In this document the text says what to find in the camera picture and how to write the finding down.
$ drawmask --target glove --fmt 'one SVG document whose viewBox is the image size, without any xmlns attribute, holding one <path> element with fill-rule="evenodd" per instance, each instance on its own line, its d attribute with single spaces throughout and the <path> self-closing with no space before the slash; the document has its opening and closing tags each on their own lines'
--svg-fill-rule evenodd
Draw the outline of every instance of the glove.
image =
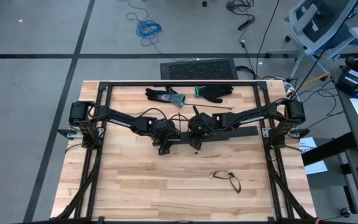
<svg viewBox="0 0 358 224">
<path fill-rule="evenodd" d="M 218 97 L 232 94 L 233 87 L 231 85 L 210 85 L 202 88 L 195 86 L 196 97 L 205 98 L 212 103 L 222 103 L 222 99 Z"/>
<path fill-rule="evenodd" d="M 185 104 L 186 95 L 178 94 L 172 88 L 166 87 L 166 91 L 146 89 L 146 96 L 148 100 L 159 101 L 161 103 L 172 103 L 178 107 Z"/>
</svg>

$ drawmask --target office chair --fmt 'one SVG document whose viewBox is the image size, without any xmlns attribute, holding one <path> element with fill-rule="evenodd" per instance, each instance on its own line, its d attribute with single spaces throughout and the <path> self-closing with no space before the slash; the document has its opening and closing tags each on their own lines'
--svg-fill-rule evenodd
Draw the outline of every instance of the office chair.
<svg viewBox="0 0 358 224">
<path fill-rule="evenodd" d="M 302 0 L 289 13 L 284 20 L 291 25 L 290 33 L 285 41 L 292 42 L 296 50 L 269 50 L 268 53 L 296 55 L 295 64 L 290 78 L 293 78 L 302 59 L 311 58 L 316 61 L 323 49 L 323 59 L 337 59 L 339 53 L 348 45 L 358 44 L 358 27 L 349 29 L 345 24 L 338 30 L 342 22 L 347 19 L 355 8 L 357 0 Z M 338 34 L 327 46 L 330 39 L 338 30 Z"/>
</svg>

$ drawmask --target black eyeglasses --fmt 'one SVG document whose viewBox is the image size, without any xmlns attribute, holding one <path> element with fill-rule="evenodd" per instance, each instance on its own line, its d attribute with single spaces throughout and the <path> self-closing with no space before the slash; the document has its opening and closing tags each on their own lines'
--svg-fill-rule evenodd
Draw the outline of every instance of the black eyeglasses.
<svg viewBox="0 0 358 224">
<path fill-rule="evenodd" d="M 233 186 L 234 190 L 239 194 L 241 192 L 240 180 L 232 173 L 226 170 L 218 170 L 213 172 L 212 177 L 230 180 L 230 184 Z"/>
</svg>

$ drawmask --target black aluminum frame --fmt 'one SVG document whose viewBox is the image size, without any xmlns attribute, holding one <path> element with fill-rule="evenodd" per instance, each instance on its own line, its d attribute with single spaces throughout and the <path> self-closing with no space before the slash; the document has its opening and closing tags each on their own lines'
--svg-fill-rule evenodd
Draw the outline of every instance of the black aluminum frame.
<svg viewBox="0 0 358 224">
<path fill-rule="evenodd" d="M 98 94 L 96 97 L 96 104 L 101 104 L 102 100 L 102 94 L 104 91 L 107 91 L 106 93 L 106 106 L 110 106 L 111 102 L 111 95 L 112 95 L 112 89 L 114 86 L 195 86 L 195 85 L 234 85 L 234 86 L 250 86 L 253 88 L 254 95 L 255 95 L 255 103 L 257 107 L 262 106 L 262 102 L 260 100 L 259 90 L 262 90 L 263 98 L 265 101 L 265 104 L 270 103 L 269 93 L 266 81 L 256 81 L 256 82 L 231 82 L 231 81 L 222 81 L 222 82 L 206 82 L 206 81 L 200 81 L 200 82 L 172 82 L 172 81 L 162 81 L 162 82 L 100 82 L 98 86 Z M 260 123 L 260 132 L 262 132 L 262 129 L 265 128 L 265 121 L 261 120 Z M 275 127 L 275 123 L 273 119 L 269 119 L 270 127 Z M 101 127 L 106 128 L 107 122 L 104 121 L 101 124 Z M 91 191 L 88 199 L 88 207 L 86 210 L 86 216 L 85 218 L 92 218 L 93 213 L 93 207 L 94 207 L 94 200 L 96 195 L 96 186 L 98 184 L 98 173 L 100 169 L 100 162 L 101 162 L 101 156 L 102 156 L 102 150 L 103 150 L 103 142 L 104 142 L 104 136 L 101 136 L 101 142 L 102 146 L 99 150 L 96 151 L 96 157 L 95 157 L 95 164 L 96 164 L 96 175 L 92 179 L 91 183 Z M 267 139 L 262 136 L 262 141 L 264 144 L 264 150 L 265 150 L 265 158 L 266 163 L 272 162 L 272 158 L 270 156 L 270 145 L 267 142 Z M 81 175 L 81 184 L 83 184 L 86 181 L 87 173 L 89 171 L 90 162 L 91 162 L 91 155 L 93 153 L 92 149 L 87 149 L 85 154 L 85 161 L 83 166 L 83 171 Z M 280 174 L 281 179 L 287 186 L 287 178 L 285 176 L 285 170 L 284 165 L 282 161 L 282 155 L 279 149 L 275 149 L 276 157 L 277 157 L 277 165 L 278 165 L 278 173 Z M 272 192 L 272 198 L 273 198 L 273 205 L 274 210 L 276 214 L 276 219 L 282 217 L 281 209 L 280 209 L 280 201 L 278 198 L 278 191 L 277 186 L 274 181 L 274 179 L 269 175 L 269 182 L 270 182 L 270 189 Z M 83 205 L 83 196 L 80 199 L 78 205 L 75 208 L 74 218 L 80 218 L 81 216 L 81 210 Z M 285 205 L 288 213 L 288 218 L 294 218 L 293 210 L 290 205 L 290 202 L 285 197 Z M 266 223 L 266 222 L 242 222 L 242 223 Z"/>
</svg>

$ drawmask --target wooden table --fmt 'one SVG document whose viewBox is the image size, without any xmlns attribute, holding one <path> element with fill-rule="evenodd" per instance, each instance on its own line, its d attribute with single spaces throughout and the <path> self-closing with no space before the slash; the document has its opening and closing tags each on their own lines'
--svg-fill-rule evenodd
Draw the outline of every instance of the wooden table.
<svg viewBox="0 0 358 224">
<path fill-rule="evenodd" d="M 98 85 L 98 81 L 85 81 L 80 100 L 95 101 Z M 269 80 L 267 85 L 270 101 L 285 97 L 281 81 Z M 193 87 L 174 89 L 186 94 L 186 103 L 217 106 L 195 98 Z M 144 86 L 115 86 L 111 108 L 132 116 L 152 107 L 161 109 L 168 117 L 178 111 L 187 118 L 194 116 L 191 106 L 179 110 L 172 104 L 149 101 L 144 94 Z M 256 107 L 249 86 L 235 86 L 233 94 L 223 99 L 218 106 L 231 107 L 233 113 Z M 207 114 L 229 111 L 200 106 L 198 110 Z M 146 116 L 162 118 L 157 111 L 150 111 Z M 259 131 L 258 122 L 248 125 L 258 126 Z M 186 131 L 186 123 L 181 128 Z M 80 142 L 81 139 L 69 141 L 68 146 Z M 177 145 L 171 147 L 169 155 L 159 156 L 151 142 L 150 138 L 138 136 L 122 126 L 107 125 L 93 219 L 104 216 L 106 220 L 264 221 L 275 216 L 260 135 L 206 142 L 198 154 L 189 145 Z M 298 147 L 292 139 L 287 139 L 287 144 Z M 80 146 L 67 152 L 51 217 L 62 212 L 78 190 L 84 156 L 85 149 Z M 306 211 L 315 216 L 300 152 L 284 148 L 282 158 L 289 189 Z M 235 193 L 228 180 L 212 178 L 214 170 L 235 173 L 241 180 L 241 193 Z M 283 195 L 277 188 L 285 217 Z"/>
</svg>

